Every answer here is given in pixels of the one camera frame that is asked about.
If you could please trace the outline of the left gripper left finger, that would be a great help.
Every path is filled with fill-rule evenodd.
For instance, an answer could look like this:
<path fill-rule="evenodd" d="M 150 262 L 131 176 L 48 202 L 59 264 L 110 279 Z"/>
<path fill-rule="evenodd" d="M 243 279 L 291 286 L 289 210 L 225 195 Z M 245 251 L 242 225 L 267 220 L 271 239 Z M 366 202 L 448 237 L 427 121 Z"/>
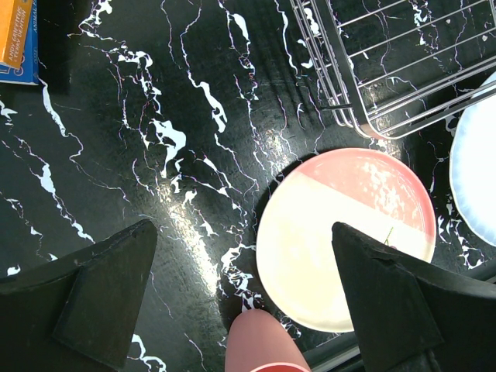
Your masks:
<path fill-rule="evenodd" d="M 1 279 L 3 371 L 121 371 L 157 246 L 144 219 Z"/>

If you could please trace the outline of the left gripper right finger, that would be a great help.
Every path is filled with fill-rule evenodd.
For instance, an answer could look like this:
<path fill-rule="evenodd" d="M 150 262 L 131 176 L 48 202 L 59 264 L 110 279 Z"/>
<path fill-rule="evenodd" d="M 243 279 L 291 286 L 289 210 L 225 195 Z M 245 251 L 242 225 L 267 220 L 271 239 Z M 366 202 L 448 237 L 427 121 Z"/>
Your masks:
<path fill-rule="evenodd" d="M 332 248 L 367 371 L 493 371 L 495 262 L 456 274 L 332 226 Z"/>

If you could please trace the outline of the white scalloped plate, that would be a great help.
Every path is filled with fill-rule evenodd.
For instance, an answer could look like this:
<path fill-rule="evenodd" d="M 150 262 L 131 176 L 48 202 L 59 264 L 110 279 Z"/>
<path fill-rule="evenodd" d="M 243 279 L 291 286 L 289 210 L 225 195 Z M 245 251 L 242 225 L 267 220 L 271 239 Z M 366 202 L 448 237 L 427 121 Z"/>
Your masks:
<path fill-rule="evenodd" d="M 449 184 L 456 209 L 470 230 L 495 244 L 495 75 L 467 107 L 456 127 L 449 156 Z"/>

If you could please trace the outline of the pink beige plate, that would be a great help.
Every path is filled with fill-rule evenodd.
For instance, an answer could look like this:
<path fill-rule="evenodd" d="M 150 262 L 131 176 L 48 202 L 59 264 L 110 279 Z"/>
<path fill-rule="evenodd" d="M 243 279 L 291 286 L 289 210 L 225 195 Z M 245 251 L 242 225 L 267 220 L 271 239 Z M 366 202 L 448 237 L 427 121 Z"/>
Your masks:
<path fill-rule="evenodd" d="M 290 319 L 322 332 L 353 328 L 332 249 L 332 225 L 430 261 L 436 217 L 423 183 L 400 160 L 343 148 L 296 167 L 271 195 L 257 231 L 264 290 Z"/>

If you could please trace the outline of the pink plastic cup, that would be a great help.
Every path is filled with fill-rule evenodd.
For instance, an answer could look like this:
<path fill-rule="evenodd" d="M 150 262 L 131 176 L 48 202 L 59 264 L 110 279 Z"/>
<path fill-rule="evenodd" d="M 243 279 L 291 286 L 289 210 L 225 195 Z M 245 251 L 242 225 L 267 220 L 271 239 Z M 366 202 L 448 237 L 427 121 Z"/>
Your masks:
<path fill-rule="evenodd" d="M 250 309 L 238 315 L 229 330 L 225 371 L 310 371 L 303 354 L 270 313 Z"/>

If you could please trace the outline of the orange book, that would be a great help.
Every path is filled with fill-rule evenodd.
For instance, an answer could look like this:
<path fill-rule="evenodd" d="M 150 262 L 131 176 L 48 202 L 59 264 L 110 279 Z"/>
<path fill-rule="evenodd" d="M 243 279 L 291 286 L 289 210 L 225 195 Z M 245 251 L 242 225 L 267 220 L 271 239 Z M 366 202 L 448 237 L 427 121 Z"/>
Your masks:
<path fill-rule="evenodd" d="M 39 84 L 37 1 L 1 0 L 1 82 Z"/>

